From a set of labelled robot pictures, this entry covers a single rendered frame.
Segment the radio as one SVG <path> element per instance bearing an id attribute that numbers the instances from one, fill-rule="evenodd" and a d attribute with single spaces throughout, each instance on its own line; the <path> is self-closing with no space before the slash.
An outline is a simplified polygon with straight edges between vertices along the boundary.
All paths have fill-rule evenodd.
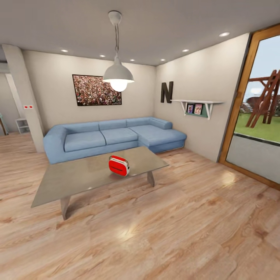
<path id="1" fill-rule="evenodd" d="M 109 160 L 109 167 L 111 171 L 118 173 L 121 176 L 127 175 L 129 172 L 129 163 L 118 156 L 111 156 L 112 159 Z"/>

